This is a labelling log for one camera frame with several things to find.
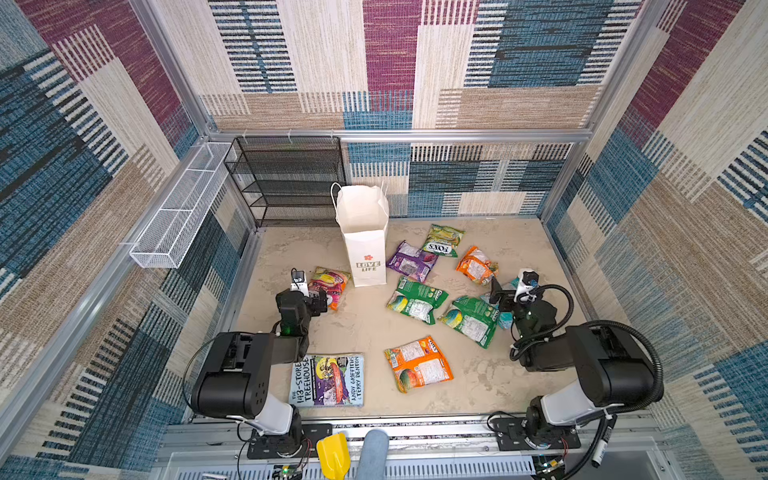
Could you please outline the small orange candy bag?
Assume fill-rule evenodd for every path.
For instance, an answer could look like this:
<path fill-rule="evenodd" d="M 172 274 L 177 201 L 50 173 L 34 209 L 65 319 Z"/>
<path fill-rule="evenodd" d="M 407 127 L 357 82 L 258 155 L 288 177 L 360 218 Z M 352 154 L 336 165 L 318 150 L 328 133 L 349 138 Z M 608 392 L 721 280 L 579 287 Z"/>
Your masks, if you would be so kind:
<path fill-rule="evenodd" d="M 477 246 L 471 246 L 456 267 L 457 272 L 481 286 L 488 285 L 498 270 L 498 263 Z"/>

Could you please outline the yellow green Fox's candy bag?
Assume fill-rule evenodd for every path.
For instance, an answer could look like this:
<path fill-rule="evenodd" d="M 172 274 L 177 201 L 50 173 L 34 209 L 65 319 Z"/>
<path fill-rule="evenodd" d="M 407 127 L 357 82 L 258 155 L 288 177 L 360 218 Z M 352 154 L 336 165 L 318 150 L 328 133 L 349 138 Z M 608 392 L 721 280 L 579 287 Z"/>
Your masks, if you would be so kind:
<path fill-rule="evenodd" d="M 457 258 L 457 249 L 464 235 L 464 230 L 432 224 L 421 249 L 438 256 Z"/>

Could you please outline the white paper bag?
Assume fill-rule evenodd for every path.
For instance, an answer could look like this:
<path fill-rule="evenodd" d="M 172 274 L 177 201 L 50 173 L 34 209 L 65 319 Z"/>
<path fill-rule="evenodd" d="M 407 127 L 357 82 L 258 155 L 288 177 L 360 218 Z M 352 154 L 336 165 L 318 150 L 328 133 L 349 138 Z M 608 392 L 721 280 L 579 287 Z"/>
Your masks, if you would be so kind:
<path fill-rule="evenodd" d="M 334 182 L 330 195 L 354 286 L 385 285 L 389 204 L 384 191 L 379 186 L 341 186 Z"/>

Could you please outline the large orange fruits candy bag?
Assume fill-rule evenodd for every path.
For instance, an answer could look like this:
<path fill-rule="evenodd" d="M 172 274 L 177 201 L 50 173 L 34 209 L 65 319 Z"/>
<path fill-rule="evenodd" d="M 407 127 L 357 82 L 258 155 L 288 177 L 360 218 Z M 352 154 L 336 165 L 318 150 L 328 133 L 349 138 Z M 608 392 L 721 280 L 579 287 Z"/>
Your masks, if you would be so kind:
<path fill-rule="evenodd" d="M 432 336 L 386 349 L 384 357 L 401 393 L 454 379 L 452 369 Z"/>

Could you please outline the teal candy bag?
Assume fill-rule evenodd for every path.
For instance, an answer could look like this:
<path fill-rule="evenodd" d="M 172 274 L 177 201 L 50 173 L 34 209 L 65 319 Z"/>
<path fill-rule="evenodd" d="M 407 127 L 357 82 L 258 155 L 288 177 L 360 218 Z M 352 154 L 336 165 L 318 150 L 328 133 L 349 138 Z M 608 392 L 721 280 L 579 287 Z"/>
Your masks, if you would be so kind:
<path fill-rule="evenodd" d="M 510 330 L 514 322 L 512 310 L 515 305 L 515 295 L 519 281 L 519 278 L 514 278 L 506 284 L 501 284 L 498 280 L 493 279 L 491 281 L 491 290 L 480 296 L 483 302 L 499 313 L 496 323 L 505 330 Z"/>

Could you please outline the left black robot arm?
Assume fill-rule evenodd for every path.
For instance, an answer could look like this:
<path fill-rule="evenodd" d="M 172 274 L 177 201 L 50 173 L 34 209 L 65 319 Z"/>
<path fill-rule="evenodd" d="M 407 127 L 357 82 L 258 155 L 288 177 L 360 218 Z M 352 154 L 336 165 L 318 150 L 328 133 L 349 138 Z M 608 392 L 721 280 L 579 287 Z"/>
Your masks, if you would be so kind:
<path fill-rule="evenodd" d="M 325 291 L 276 295 L 280 320 L 267 333 L 224 332 L 212 340 L 189 396 L 192 411 L 253 429 L 246 442 L 261 455 L 293 457 L 308 450 L 296 407 L 269 392 L 271 369 L 304 359 L 313 318 L 328 310 Z"/>

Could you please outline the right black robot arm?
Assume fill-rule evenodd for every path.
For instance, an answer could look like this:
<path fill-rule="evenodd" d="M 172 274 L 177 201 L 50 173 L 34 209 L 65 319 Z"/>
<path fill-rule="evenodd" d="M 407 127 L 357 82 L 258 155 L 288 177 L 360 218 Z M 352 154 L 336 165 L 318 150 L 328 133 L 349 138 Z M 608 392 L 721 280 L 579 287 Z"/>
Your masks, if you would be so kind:
<path fill-rule="evenodd" d="M 621 413 L 643 410 L 664 395 L 664 371 L 651 342 L 635 328 L 610 320 L 570 325 L 571 293 L 542 285 L 525 270 L 514 288 L 492 280 L 490 302 L 512 317 L 517 332 L 510 358 L 532 373 L 569 368 L 577 379 L 534 398 L 524 415 L 497 412 L 487 425 L 501 449 L 523 442 L 529 449 L 578 445 L 575 430 L 595 419 L 611 429 Z"/>

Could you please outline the pink yellow Fox's candy bag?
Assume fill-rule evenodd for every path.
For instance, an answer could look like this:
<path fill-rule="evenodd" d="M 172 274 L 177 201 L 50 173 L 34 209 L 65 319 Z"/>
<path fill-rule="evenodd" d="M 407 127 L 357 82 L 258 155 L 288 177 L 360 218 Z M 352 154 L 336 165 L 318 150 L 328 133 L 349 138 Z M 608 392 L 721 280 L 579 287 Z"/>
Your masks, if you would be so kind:
<path fill-rule="evenodd" d="M 351 273 L 325 267 L 317 267 L 308 283 L 308 290 L 313 294 L 324 291 L 327 296 L 328 308 L 338 310 L 341 297 L 351 280 Z"/>

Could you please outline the green spring tea candy bag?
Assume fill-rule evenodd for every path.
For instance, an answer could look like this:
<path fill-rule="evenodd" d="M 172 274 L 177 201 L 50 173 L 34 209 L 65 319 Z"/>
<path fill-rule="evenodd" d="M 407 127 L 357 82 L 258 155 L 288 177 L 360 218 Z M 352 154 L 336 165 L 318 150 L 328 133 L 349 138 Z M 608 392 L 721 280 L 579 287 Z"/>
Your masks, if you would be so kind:
<path fill-rule="evenodd" d="M 434 325 L 435 310 L 442 306 L 448 297 L 449 293 L 445 290 L 401 276 L 397 288 L 387 302 L 387 308 L 427 325 Z"/>

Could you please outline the purple berries candy bag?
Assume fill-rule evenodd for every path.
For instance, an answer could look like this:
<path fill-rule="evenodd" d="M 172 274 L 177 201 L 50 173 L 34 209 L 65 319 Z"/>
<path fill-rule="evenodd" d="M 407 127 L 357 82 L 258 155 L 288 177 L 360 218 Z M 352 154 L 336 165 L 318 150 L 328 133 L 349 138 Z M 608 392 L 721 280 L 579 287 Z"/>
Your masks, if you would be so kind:
<path fill-rule="evenodd" d="M 425 283 L 433 270 L 438 256 L 402 241 L 395 253 L 386 263 L 386 267 L 398 272 L 410 280 Z"/>

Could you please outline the treehouse paperback book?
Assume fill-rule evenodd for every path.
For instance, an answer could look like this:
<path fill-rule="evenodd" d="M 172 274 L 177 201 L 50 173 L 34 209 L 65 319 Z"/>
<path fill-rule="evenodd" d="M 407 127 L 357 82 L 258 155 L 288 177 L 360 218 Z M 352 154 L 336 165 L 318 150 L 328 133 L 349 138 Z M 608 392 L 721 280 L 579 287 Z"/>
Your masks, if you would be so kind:
<path fill-rule="evenodd" d="M 364 356 L 307 355 L 292 365 L 288 402 L 296 407 L 361 407 Z"/>

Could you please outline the grey cylinder roll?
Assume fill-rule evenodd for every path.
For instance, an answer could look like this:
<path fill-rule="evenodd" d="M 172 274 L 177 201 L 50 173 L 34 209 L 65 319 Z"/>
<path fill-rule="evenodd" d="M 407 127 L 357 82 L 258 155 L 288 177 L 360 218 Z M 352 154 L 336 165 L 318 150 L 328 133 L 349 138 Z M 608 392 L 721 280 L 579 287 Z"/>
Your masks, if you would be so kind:
<path fill-rule="evenodd" d="M 370 430 L 363 442 L 357 464 L 356 480 L 385 480 L 389 436 L 382 430 Z"/>

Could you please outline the black marker pen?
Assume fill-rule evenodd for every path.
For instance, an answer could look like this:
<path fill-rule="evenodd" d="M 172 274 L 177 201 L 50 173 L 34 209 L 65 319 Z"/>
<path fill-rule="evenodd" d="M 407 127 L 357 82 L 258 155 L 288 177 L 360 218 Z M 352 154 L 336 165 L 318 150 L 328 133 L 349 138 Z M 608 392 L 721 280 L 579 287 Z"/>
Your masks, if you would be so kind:
<path fill-rule="evenodd" d="M 606 415 L 600 420 L 594 441 L 594 449 L 590 457 L 590 463 L 593 468 L 599 468 L 602 465 L 616 422 L 616 415 Z"/>

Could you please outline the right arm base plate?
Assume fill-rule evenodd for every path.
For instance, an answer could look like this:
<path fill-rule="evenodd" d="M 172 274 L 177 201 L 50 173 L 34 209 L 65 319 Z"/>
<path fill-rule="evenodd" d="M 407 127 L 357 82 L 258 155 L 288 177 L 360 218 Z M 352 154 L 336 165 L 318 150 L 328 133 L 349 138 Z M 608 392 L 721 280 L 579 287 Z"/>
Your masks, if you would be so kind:
<path fill-rule="evenodd" d="M 522 417 L 493 416 L 488 422 L 500 451 L 535 451 L 579 449 L 581 440 L 575 427 L 544 423 L 528 427 Z"/>

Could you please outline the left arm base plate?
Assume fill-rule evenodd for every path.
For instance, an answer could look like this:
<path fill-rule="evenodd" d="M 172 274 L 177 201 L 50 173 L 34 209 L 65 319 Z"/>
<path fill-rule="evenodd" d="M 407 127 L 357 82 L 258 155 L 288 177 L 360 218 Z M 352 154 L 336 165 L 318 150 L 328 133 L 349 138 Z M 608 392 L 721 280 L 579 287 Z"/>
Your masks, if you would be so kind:
<path fill-rule="evenodd" d="M 301 427 L 292 427 L 284 435 L 258 435 L 253 433 L 249 439 L 246 457 L 249 460 L 278 459 L 281 454 L 287 458 L 299 459 L 317 457 L 318 441 L 333 434 L 330 423 L 309 423 Z"/>

